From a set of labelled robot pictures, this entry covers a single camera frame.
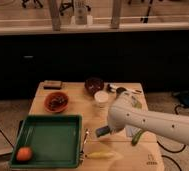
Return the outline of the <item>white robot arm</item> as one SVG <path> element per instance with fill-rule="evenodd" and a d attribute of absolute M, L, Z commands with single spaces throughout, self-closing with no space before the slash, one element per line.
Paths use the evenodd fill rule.
<path fill-rule="evenodd" d="M 112 132 L 119 132 L 126 125 L 131 125 L 189 145 L 189 116 L 132 107 L 128 92 L 121 93 L 111 104 L 107 122 Z"/>

